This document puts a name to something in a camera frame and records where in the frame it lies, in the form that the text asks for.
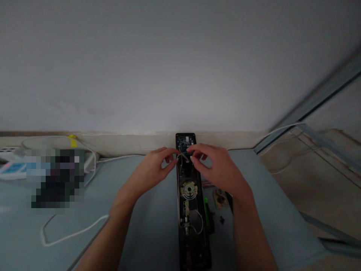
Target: wire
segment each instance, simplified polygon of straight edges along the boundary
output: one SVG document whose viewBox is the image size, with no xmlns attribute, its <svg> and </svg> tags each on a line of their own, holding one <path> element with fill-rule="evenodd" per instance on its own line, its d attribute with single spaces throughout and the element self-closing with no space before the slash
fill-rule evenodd
<svg viewBox="0 0 361 271">
<path fill-rule="evenodd" d="M 143 155 L 143 154 L 131 154 L 131 155 L 123 155 L 123 156 L 118 156 L 118 157 L 112 157 L 112 158 L 104 158 L 104 159 L 100 159 L 98 161 L 98 163 L 104 163 L 104 162 L 109 162 L 109 161 L 122 159 L 122 158 L 126 158 L 126 157 L 133 157 L 133 156 L 145 156 L 145 155 Z"/>
<path fill-rule="evenodd" d="M 46 225 L 50 222 L 50 220 L 52 220 L 54 217 L 55 217 L 55 215 L 53 215 L 53 216 L 51 217 L 51 219 L 49 219 L 49 220 L 41 227 L 40 236 L 41 236 L 42 245 L 43 245 L 44 247 L 51 247 L 51 246 L 56 245 L 56 244 L 58 244 L 58 243 L 60 243 L 60 242 L 62 242 L 62 241 L 65 241 L 65 240 L 67 240 L 67 239 L 69 239 L 69 238 L 72 238 L 72 237 L 74 237 L 74 236 L 77 236 L 77 235 L 79 235 L 79 234 L 82 234 L 82 233 L 86 232 L 87 230 L 90 230 L 92 227 L 94 227 L 99 221 L 102 221 L 103 219 L 106 219 L 106 220 L 108 221 L 108 219 L 109 219 L 109 215 L 103 215 L 103 216 L 101 216 L 100 218 L 98 218 L 98 220 L 97 220 L 96 222 L 94 222 L 93 224 L 91 224 L 89 227 L 87 227 L 87 228 L 85 228 L 85 229 L 83 229 L 83 230 L 81 230 L 81 231 L 78 231 L 78 232 L 76 232 L 76 233 L 70 234 L 70 235 L 68 235 L 68 236 L 66 236 L 66 237 L 64 237 L 64 238 L 61 238 L 61 239 L 59 239 L 59 240 L 56 240 L 56 241 L 54 241 L 54 242 L 48 243 L 48 240 L 47 240 L 47 237 L 46 237 L 46 234 L 45 234 L 45 227 L 46 227 Z"/>
<path fill-rule="evenodd" d="M 283 143 L 283 142 L 287 142 L 287 141 L 290 141 L 292 139 L 297 139 L 301 134 L 303 134 L 303 131 L 299 135 L 292 134 L 293 136 L 291 138 L 280 140 L 280 141 L 277 141 L 277 142 L 273 143 L 268 149 L 264 150 L 258 156 L 261 157 L 262 155 L 265 155 L 271 148 L 273 148 L 274 145 L 277 145 L 277 144 Z"/>
<path fill-rule="evenodd" d="M 68 138 L 68 136 L 66 135 L 47 135 L 47 136 L 44 136 L 44 137 L 66 137 Z M 25 146 L 24 142 L 30 140 L 30 139 L 33 139 L 33 138 L 39 138 L 39 137 L 29 137 L 29 138 L 26 138 L 24 139 L 23 141 L 21 141 L 21 145 L 23 148 L 25 149 L 30 149 L 28 147 Z M 87 150 L 89 150 L 92 154 L 93 154 L 93 157 L 94 157 L 94 168 L 93 168 L 93 174 L 92 176 L 90 177 L 90 179 L 84 184 L 84 188 L 86 188 L 90 182 L 93 180 L 93 178 L 95 177 L 96 173 L 97 173 L 97 156 L 96 156 L 96 152 L 93 151 L 91 148 L 89 148 L 85 142 L 79 140 L 79 139 L 75 139 L 75 138 L 71 138 L 73 140 L 75 140 L 76 142 L 82 144 Z M 140 156 L 140 155 L 124 155 L 124 156 L 119 156 L 119 157 L 113 157 L 113 158 L 106 158 L 106 159 L 102 159 L 99 161 L 99 163 L 104 163 L 104 162 L 108 162 L 108 161 L 113 161 L 113 160 L 116 160 L 116 159 L 121 159 L 121 158 L 125 158 L 125 157 L 132 157 L 132 156 Z M 108 219 L 109 219 L 109 215 L 104 215 L 104 216 L 101 216 L 100 218 L 97 219 L 97 221 L 95 221 L 93 224 L 91 224 L 90 226 L 88 226 L 87 228 L 85 229 L 82 229 L 81 231 L 78 231 L 78 232 L 75 232 L 73 234 L 70 234 L 68 236 L 65 236 L 59 240 L 56 240 L 54 242 L 51 242 L 49 243 L 48 240 L 47 240 L 47 237 L 46 237 L 46 232 L 45 232 L 45 228 L 46 226 L 49 224 L 49 222 L 55 217 L 56 215 L 53 215 L 52 217 L 49 218 L 49 220 L 41 227 L 41 230 L 40 230 L 40 239 L 41 239 L 41 242 L 42 242 L 42 245 L 44 247 L 51 247 L 53 245 L 56 245 L 60 242 L 63 242 L 69 238 L 72 238 L 72 237 L 75 237 L 77 235 L 80 235 L 88 230 L 90 230 L 92 227 L 94 227 L 96 224 L 98 224 L 100 221 L 106 219 L 105 223 L 99 228 L 98 232 L 96 233 L 95 236 L 97 236 L 99 234 L 99 232 L 102 230 L 102 228 L 104 227 L 104 225 L 107 223 Z M 82 255 L 85 253 L 85 251 L 87 250 L 87 248 L 91 245 L 91 243 L 93 242 L 93 239 L 86 245 L 86 247 L 83 249 L 83 251 L 77 256 L 77 258 L 75 259 L 75 261 L 72 263 L 72 265 L 68 268 L 68 270 L 72 270 L 74 268 L 74 266 L 77 264 L 77 262 L 80 260 L 80 258 L 82 257 Z"/>
<path fill-rule="evenodd" d="M 281 172 L 283 172 L 284 170 L 286 170 L 286 168 L 288 168 L 289 165 L 292 164 L 292 162 L 293 162 L 296 158 L 298 158 L 298 157 L 300 157 L 300 156 L 302 156 L 302 155 L 305 155 L 305 154 L 307 154 L 307 153 L 309 153 L 309 152 L 317 151 L 317 150 L 319 150 L 319 149 L 321 149 L 321 147 L 320 147 L 320 148 L 316 148 L 316 149 L 309 149 L 309 150 L 307 150 L 307 151 L 305 151 L 305 152 L 302 152 L 302 153 L 300 153 L 300 154 L 297 154 L 297 155 L 294 156 L 283 168 L 281 168 L 280 170 L 278 170 L 278 171 L 276 171 L 276 172 L 270 172 L 270 173 L 271 173 L 272 175 L 280 174 Z"/>
<path fill-rule="evenodd" d="M 195 228 L 193 225 L 191 225 L 191 227 L 194 229 L 194 231 L 196 232 L 196 234 L 199 235 L 199 234 L 201 234 L 201 232 L 202 232 L 202 230 L 203 230 L 203 218 L 202 218 L 202 215 L 198 212 L 198 210 L 195 210 L 195 211 L 199 214 L 200 219 L 202 220 L 202 228 L 200 229 L 199 232 L 197 232 L 197 231 L 196 231 L 196 228 Z"/>
<path fill-rule="evenodd" d="M 300 124 L 306 124 L 306 123 L 305 122 L 295 122 L 295 123 L 292 123 L 292 124 L 281 126 L 281 127 L 277 128 L 277 129 L 274 129 L 274 130 L 270 131 L 268 134 L 266 134 L 266 135 L 264 135 L 262 137 L 256 138 L 256 139 L 264 139 L 265 137 L 268 137 L 270 134 L 273 134 L 274 132 L 277 132 L 277 131 L 279 131 L 281 129 L 291 127 L 291 126 L 295 126 L 295 125 L 300 125 Z"/>
</svg>

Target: table surface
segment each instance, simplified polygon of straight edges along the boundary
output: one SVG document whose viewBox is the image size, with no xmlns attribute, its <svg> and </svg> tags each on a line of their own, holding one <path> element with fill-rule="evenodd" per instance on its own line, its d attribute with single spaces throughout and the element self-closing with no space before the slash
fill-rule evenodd
<svg viewBox="0 0 361 271">
<path fill-rule="evenodd" d="M 297 269 L 328 255 L 296 208 L 252 150 L 229 152 L 250 184 L 257 210 L 280 270 Z M 79 231 L 108 213 L 117 190 L 143 157 L 104 163 L 84 192 L 83 202 L 62 210 L 46 227 L 49 242 Z M 134 207 L 119 270 L 179 270 L 176 171 L 145 193 Z M 43 247 L 40 229 L 45 211 L 29 209 L 29 189 L 0 183 L 0 269 L 66 270 L 101 227 L 51 247 Z M 205 189 L 212 211 L 212 189 Z M 219 217 L 225 219 L 220 223 Z M 236 270 L 233 216 L 217 210 L 210 237 L 212 270 Z"/>
</svg>

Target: small electronic part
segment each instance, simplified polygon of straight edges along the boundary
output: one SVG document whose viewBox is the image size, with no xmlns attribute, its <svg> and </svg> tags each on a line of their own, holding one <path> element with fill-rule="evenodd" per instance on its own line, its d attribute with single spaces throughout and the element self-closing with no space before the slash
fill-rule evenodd
<svg viewBox="0 0 361 271">
<path fill-rule="evenodd" d="M 3 162 L 26 161 L 26 150 L 23 147 L 0 148 L 0 160 Z"/>
<path fill-rule="evenodd" d="M 212 267 L 206 209 L 200 173 L 191 162 L 196 144 L 195 134 L 176 134 L 176 148 L 180 151 L 177 163 L 179 201 L 179 262 L 180 270 L 209 270 Z"/>
<path fill-rule="evenodd" d="M 213 197 L 214 197 L 215 207 L 217 209 L 224 209 L 229 207 L 226 193 L 223 190 L 219 188 L 215 188 L 213 190 Z"/>
</svg>

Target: power cord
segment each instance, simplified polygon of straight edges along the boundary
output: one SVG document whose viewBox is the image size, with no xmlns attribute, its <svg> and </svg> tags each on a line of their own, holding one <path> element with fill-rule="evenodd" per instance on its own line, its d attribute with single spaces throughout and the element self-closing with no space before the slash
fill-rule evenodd
<svg viewBox="0 0 361 271">
<path fill-rule="evenodd" d="M 300 134 L 298 134 L 298 135 L 292 134 L 292 137 L 290 137 L 290 138 L 288 138 L 288 139 L 284 139 L 284 140 L 277 141 L 277 142 L 273 143 L 270 147 L 268 147 L 266 150 L 264 150 L 262 153 L 260 153 L 258 156 L 261 157 L 261 156 L 265 155 L 270 149 L 272 149 L 273 146 L 275 146 L 275 145 L 277 145 L 277 144 L 279 144 L 279 143 L 283 143 L 283 142 L 290 141 L 290 140 L 292 140 L 292 139 L 297 139 L 297 138 L 298 138 L 300 135 L 302 135 L 302 134 L 303 134 L 303 131 L 302 131 Z"/>
<path fill-rule="evenodd" d="M 307 151 L 305 151 L 305 152 L 299 153 L 299 154 L 297 154 L 296 156 L 292 157 L 291 160 L 290 160 L 283 168 L 281 168 L 280 170 L 278 170 L 278 171 L 276 171 L 276 172 L 270 172 L 270 173 L 271 173 L 272 175 L 280 174 L 281 172 L 283 172 L 284 170 L 286 170 L 286 168 L 288 168 L 288 167 L 290 166 L 290 164 L 292 164 L 292 162 L 293 162 L 296 158 L 298 158 L 298 157 L 300 157 L 300 156 L 302 156 L 302 155 L 308 154 L 309 152 L 318 151 L 319 149 L 321 149 L 321 147 L 316 148 L 316 149 L 309 149 L 309 150 L 307 150 Z"/>
<path fill-rule="evenodd" d="M 284 129 L 284 128 L 287 128 L 287 127 L 291 127 L 291 126 L 296 126 L 296 125 L 300 125 L 300 124 L 306 124 L 306 122 L 295 122 L 295 123 L 292 123 L 292 124 L 288 124 L 288 125 L 285 125 L 285 126 L 281 126 L 277 129 L 274 129 L 272 131 L 270 131 L 268 134 L 262 136 L 262 137 L 259 137 L 259 138 L 256 138 L 256 139 L 264 139 L 265 137 L 268 137 L 269 135 L 273 134 L 274 132 L 277 132 L 281 129 Z"/>
<path fill-rule="evenodd" d="M 113 160 L 117 160 L 117 159 L 121 159 L 121 158 L 126 158 L 126 157 L 133 157 L 133 156 L 141 156 L 141 155 L 124 155 L 124 156 L 119 156 L 119 157 L 113 157 L 113 158 L 105 158 L 105 159 L 101 159 L 97 162 L 97 156 L 96 156 L 96 152 L 93 151 L 90 147 L 88 147 L 86 145 L 85 142 L 77 139 L 75 136 L 73 137 L 69 137 L 69 136 L 66 136 L 66 135 L 47 135 L 47 136 L 44 136 L 44 137 L 67 137 L 67 138 L 70 138 L 72 140 L 75 140 L 76 142 L 82 144 L 87 150 L 89 150 L 92 154 L 93 154 L 93 157 L 94 157 L 94 169 L 93 169 L 93 174 L 92 176 L 90 177 L 90 179 L 84 184 L 84 188 L 86 188 L 90 182 L 93 180 L 93 178 L 95 177 L 96 173 L 97 173 L 97 163 L 104 163 L 104 162 L 108 162 L 108 161 L 113 161 Z M 39 137 L 28 137 L 26 139 L 24 139 L 22 142 L 21 142 L 21 145 L 23 148 L 25 149 L 30 149 L 28 148 L 27 146 L 25 146 L 24 142 L 30 140 L 30 139 L 33 139 L 33 138 L 39 138 Z M 52 217 L 49 218 L 49 220 L 47 222 L 45 222 L 45 224 L 41 227 L 40 229 L 40 239 L 41 239 L 41 243 L 44 247 L 51 247 L 53 245 L 56 245 L 62 241 L 65 241 L 69 238 L 72 238 L 72 237 L 75 237 L 77 235 L 80 235 L 88 230 L 90 230 L 92 227 L 94 227 L 96 224 L 98 224 L 100 221 L 102 220 L 106 220 L 105 223 L 99 228 L 98 232 L 95 234 L 95 236 L 93 237 L 93 239 L 99 234 L 99 232 L 102 230 L 102 228 L 104 227 L 104 225 L 106 224 L 106 222 L 108 221 L 109 219 L 109 215 L 104 215 L 104 216 L 101 216 L 100 218 L 97 219 L 97 221 L 95 221 L 93 224 L 91 224 L 90 226 L 88 226 L 87 228 L 81 230 L 81 231 L 78 231 L 78 232 L 75 232 L 73 234 L 70 234 L 68 236 L 65 236 L 59 240 L 56 240 L 54 242 L 48 242 L 47 240 L 47 237 L 46 237 L 46 232 L 45 232 L 45 228 L 46 226 L 49 224 L 49 222 L 55 217 L 56 215 L 53 215 Z M 77 262 L 80 260 L 80 258 L 82 257 L 82 255 L 85 253 L 85 251 L 88 249 L 88 247 L 91 245 L 93 239 L 86 245 L 86 247 L 82 250 L 82 252 L 77 256 L 77 258 L 75 259 L 75 261 L 72 263 L 72 265 L 67 269 L 68 271 L 72 270 L 74 268 L 74 266 L 77 264 Z"/>
</svg>

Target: right hand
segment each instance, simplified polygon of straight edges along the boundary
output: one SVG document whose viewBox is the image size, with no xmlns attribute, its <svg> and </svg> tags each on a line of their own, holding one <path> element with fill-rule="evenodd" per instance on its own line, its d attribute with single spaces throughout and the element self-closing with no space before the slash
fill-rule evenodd
<svg viewBox="0 0 361 271">
<path fill-rule="evenodd" d="M 206 144 L 195 144 L 187 149 L 187 152 L 194 151 L 192 162 L 194 167 L 212 184 L 227 191 L 235 197 L 253 197 L 252 190 L 242 173 L 232 161 L 225 148 L 219 148 Z M 205 166 L 199 159 L 212 160 L 212 166 Z"/>
</svg>

